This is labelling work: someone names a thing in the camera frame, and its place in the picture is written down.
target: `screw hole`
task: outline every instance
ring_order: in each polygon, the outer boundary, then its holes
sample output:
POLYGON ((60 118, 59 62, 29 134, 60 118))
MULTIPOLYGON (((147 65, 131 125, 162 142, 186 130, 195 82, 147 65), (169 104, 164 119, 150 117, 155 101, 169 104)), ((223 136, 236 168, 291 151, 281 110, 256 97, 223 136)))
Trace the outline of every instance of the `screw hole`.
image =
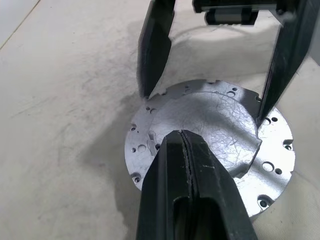
POLYGON ((262 164, 262 168, 267 172, 272 172, 275 169, 275 166, 271 162, 265 161, 262 164))
POLYGON ((233 98, 236 95, 236 93, 234 91, 228 91, 226 95, 233 98))
POLYGON ((266 208, 268 206, 268 204, 266 203, 266 201, 261 200, 260 201, 260 206, 263 207, 263 208, 266 208))
POLYGON ((263 125, 269 125, 270 123, 271 123, 271 120, 267 117, 262 122, 263 125))
POLYGON ((138 152, 139 152, 139 153, 143 153, 146 149, 147 149, 146 146, 143 145, 143 144, 141 144, 141 145, 138 146, 138 152))
POLYGON ((278 175, 281 175, 282 174, 282 170, 280 168, 276 168, 275 170, 275 173, 278 174, 278 175))

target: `aluminum plate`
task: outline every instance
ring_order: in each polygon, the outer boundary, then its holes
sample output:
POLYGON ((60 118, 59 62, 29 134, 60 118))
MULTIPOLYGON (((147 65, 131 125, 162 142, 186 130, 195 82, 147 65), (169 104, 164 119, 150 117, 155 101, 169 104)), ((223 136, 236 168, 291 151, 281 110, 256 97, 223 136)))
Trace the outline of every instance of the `aluminum plate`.
POLYGON ((295 164, 291 130, 274 108, 259 129, 256 92, 223 81, 192 80, 149 99, 131 121, 125 162, 137 188, 173 130, 201 135, 233 177, 248 215, 268 208, 284 191, 295 164))

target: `countersunk hole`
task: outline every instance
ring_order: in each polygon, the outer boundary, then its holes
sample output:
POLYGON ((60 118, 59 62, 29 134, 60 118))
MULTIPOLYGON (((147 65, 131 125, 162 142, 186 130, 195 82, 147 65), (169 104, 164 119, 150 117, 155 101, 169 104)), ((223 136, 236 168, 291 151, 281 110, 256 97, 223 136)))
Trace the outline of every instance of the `countersunk hole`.
POLYGON ((233 98, 236 95, 236 93, 234 91, 228 91, 226 95, 233 98))
POLYGON ((259 103, 261 103, 261 98, 259 98, 258 96, 255 96, 255 100, 257 100, 259 103))
POLYGON ((262 164, 262 168, 267 172, 272 172, 275 169, 275 166, 271 162, 265 161, 262 164))
POLYGON ((282 170, 280 168, 276 168, 274 171, 276 174, 279 174, 279 175, 282 174, 282 170))
POLYGON ((268 204, 266 203, 266 201, 261 200, 260 201, 260 206, 263 207, 263 208, 266 208, 268 206, 268 204))
POLYGON ((137 125, 135 125, 134 123, 132 123, 132 124, 131 124, 131 131, 136 130, 136 128, 137 128, 137 125))
POLYGON ((141 181, 141 175, 138 172, 134 172, 130 175, 134 183, 139 183, 141 181))
POLYGON ((291 145, 294 142, 293 139, 286 139, 283 141, 283 145, 291 145))
POLYGON ((287 150, 291 150, 291 149, 292 149, 290 145, 285 145, 284 147, 285 147, 285 149, 287 149, 287 150))
POLYGON ((146 149, 147 149, 146 146, 143 145, 143 144, 141 144, 141 145, 138 146, 138 152, 139 152, 139 153, 143 153, 146 149))
POLYGON ((262 122, 263 125, 269 125, 270 123, 271 123, 271 120, 267 117, 262 122))
POLYGON ((274 203, 274 201, 267 195, 260 195, 258 196, 257 203, 261 206, 261 208, 264 210, 271 206, 271 204, 274 203))

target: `concrete floor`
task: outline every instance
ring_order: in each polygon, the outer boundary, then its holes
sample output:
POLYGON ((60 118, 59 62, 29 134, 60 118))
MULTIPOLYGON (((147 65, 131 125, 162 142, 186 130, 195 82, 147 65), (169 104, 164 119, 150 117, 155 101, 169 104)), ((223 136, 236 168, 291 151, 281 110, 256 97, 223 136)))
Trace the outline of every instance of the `concrete floor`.
MULTIPOLYGON (((0 233, 6 240, 133 240, 140 192, 124 140, 141 101, 137 42, 148 0, 41 0, 0 51, 0 233)), ((204 28, 178 1, 158 90, 194 78, 261 92, 278 22, 204 28)), ((255 222, 260 240, 319 239, 320 68, 306 59, 278 104, 295 171, 255 222)))

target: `scratched metal surface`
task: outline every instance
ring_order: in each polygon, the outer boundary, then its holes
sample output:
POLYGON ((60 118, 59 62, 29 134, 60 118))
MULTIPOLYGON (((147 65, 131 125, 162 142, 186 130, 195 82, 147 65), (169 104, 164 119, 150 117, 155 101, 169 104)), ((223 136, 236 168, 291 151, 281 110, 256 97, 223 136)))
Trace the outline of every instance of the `scratched metal surface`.
POLYGON ((189 130, 208 143, 255 219, 284 191, 296 158, 291 130, 276 108, 257 129, 252 115, 259 104, 257 93, 224 81, 191 80, 156 94, 132 118, 125 140, 125 162, 135 186, 142 188, 164 137, 189 130))
MULTIPOLYGON (((124 145, 141 106, 137 42, 148 5, 41 0, 1 49, 1 239, 135 239, 140 191, 124 145)), ((279 26, 271 13, 218 28, 190 1, 175 10, 158 89, 218 79, 261 93, 279 26)), ((254 222, 260 240, 319 238, 319 76, 307 59, 277 106, 296 161, 286 190, 254 222)))

